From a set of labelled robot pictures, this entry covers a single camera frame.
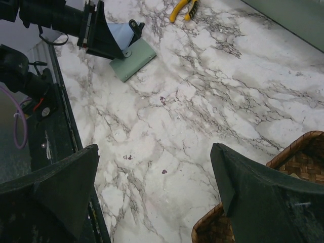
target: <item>marble floor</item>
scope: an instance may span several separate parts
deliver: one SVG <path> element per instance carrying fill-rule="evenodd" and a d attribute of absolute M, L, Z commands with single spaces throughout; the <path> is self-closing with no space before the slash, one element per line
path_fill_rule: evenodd
<path fill-rule="evenodd" d="M 108 22 L 145 22 L 157 57 L 126 83 L 109 60 L 57 55 L 83 145 L 96 143 L 95 181 L 114 243 L 191 242 L 219 203 L 215 142 L 265 164 L 324 130 L 324 54 L 239 0 L 204 0 L 194 20 L 177 1 L 105 0 Z"/>

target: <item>mounting plate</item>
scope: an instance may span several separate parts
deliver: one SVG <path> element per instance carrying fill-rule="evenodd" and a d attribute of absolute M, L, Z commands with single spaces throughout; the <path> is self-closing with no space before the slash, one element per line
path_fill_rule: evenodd
<path fill-rule="evenodd" d="M 123 60 L 114 59 L 110 62 L 117 77 L 123 82 L 126 82 L 156 56 L 152 47 L 141 38 L 131 44 L 123 53 L 125 57 Z"/>

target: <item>wicker basket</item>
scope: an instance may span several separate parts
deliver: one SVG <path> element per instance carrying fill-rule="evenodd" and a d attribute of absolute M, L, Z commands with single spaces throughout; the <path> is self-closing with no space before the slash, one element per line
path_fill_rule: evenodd
<path fill-rule="evenodd" d="M 324 132 L 304 134 L 266 164 L 287 175 L 324 185 Z M 192 243 L 234 243 L 230 220 L 222 203 L 203 216 L 193 227 Z"/>

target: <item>pliers handle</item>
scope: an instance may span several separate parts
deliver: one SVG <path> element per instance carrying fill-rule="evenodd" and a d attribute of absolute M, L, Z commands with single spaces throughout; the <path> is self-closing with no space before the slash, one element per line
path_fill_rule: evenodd
<path fill-rule="evenodd" d="M 198 0 L 181 0 L 176 7 L 173 9 L 171 15 L 170 15 L 170 22 L 174 23 L 174 21 L 176 21 L 176 17 L 178 15 L 178 13 L 180 12 L 180 10 L 186 6 L 190 1 L 192 1 L 192 6 L 189 10 L 189 12 L 187 13 L 187 15 L 184 17 L 185 21 L 189 21 L 190 19 L 192 19 L 192 17 L 194 16 L 194 14 L 197 11 L 198 8 Z"/>

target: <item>purple tube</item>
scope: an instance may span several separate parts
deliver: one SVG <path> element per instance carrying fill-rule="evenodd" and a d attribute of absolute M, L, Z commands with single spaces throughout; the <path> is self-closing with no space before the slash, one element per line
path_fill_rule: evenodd
<path fill-rule="evenodd" d="M 15 104 L 17 111 L 22 119 L 22 123 L 24 126 L 24 140 L 22 142 L 22 144 L 18 143 L 18 139 L 17 139 L 17 123 L 18 123 L 18 118 L 17 116 L 15 117 L 15 124 L 14 124 L 14 141 L 15 141 L 15 145 L 18 149 L 23 149 L 26 146 L 27 143 L 27 139 L 28 139 L 28 127 L 27 127 L 27 120 L 25 117 L 25 114 L 21 108 L 21 106 L 19 105 L 19 103 L 15 100 L 15 98 L 3 87 L 0 87 L 0 90 L 2 90 L 2 92 L 4 92 L 4 94 L 6 94 L 11 100 L 12 102 Z"/>

